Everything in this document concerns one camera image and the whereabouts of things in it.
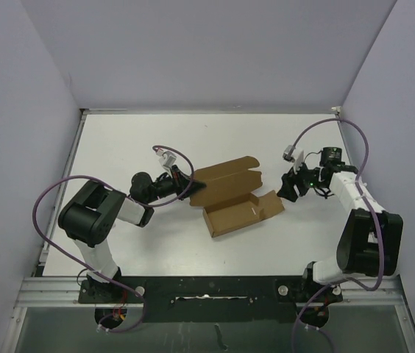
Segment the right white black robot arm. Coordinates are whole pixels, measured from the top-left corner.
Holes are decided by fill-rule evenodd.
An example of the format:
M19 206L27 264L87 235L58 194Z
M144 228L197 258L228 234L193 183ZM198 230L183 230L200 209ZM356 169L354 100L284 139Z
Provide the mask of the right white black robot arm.
M310 301L324 294L326 284L351 281L367 291L377 290L397 269L403 219L390 213L370 195L358 169L344 163L325 163L309 169L305 163L283 174L280 198L295 202L309 190L336 196L347 214L336 254L312 262L299 282L300 294Z

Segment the brown cardboard box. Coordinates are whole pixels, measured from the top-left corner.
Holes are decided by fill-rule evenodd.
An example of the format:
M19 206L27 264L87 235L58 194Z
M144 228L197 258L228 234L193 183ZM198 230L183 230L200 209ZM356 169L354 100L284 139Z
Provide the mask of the brown cardboard box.
M195 180L206 187L190 197L190 205L202 208L212 238L258 224L285 210L275 191L262 196L253 193L263 186L259 166L255 157L245 156L195 171Z

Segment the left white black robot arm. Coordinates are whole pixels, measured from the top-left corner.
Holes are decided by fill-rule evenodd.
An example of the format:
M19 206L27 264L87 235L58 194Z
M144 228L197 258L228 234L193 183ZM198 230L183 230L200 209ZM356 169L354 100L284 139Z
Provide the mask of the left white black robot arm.
M152 202L170 195L183 200L206 187L205 182L184 174L176 165L157 179L146 172L136 173L131 179L129 194L88 178L60 211L58 226L77 245L83 260L91 267L87 275L89 288L105 302L114 302L123 292L119 282L121 270L107 242L115 220L143 228L155 213Z

